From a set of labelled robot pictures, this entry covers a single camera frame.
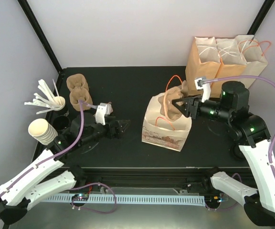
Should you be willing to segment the printed Cream Bear paper bag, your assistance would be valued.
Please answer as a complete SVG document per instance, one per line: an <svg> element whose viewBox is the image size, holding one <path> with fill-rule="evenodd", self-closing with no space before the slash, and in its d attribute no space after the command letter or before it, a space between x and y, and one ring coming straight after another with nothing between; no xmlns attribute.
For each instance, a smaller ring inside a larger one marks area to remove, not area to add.
<svg viewBox="0 0 275 229"><path fill-rule="evenodd" d="M165 92L150 99L143 120L142 142L178 152L182 150L192 120L178 111L171 101L187 94L187 82L174 75L168 81Z"/></svg>

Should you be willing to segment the black paper cup stack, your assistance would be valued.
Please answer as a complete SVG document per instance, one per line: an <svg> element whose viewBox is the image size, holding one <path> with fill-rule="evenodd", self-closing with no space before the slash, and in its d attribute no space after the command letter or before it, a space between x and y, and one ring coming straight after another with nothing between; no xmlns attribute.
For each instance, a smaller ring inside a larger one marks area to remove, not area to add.
<svg viewBox="0 0 275 229"><path fill-rule="evenodd" d="M69 115L69 111L67 111L63 115L56 117L53 120L52 126L57 132L62 132L70 126L70 119L68 118L68 115Z"/></svg>

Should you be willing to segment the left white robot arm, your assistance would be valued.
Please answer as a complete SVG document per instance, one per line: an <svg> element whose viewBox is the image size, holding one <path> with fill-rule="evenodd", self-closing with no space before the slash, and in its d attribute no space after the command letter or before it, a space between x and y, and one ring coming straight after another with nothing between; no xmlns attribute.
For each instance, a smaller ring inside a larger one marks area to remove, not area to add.
<svg viewBox="0 0 275 229"><path fill-rule="evenodd" d="M44 179L66 163L68 153L81 146L96 144L101 138L121 138L129 125L129 120L117 120L113 116L106 117L105 123L101 124L89 113L78 115L31 164L0 185L0 220L11 225L54 194L83 190L87 185L87 175L78 165L47 181Z"/></svg>

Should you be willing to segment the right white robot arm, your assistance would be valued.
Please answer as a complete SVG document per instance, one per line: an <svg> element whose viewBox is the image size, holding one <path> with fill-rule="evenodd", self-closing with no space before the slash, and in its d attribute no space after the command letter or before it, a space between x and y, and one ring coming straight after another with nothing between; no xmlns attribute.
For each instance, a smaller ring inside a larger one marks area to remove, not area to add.
<svg viewBox="0 0 275 229"><path fill-rule="evenodd" d="M218 168L211 169L201 181L207 192L222 191L243 206L250 221L257 226L275 226L275 159L273 140L265 121L249 112L249 90L239 81L222 84L220 100L204 95L172 100L185 116L226 124L228 133L249 164L256 188L230 177Z"/></svg>

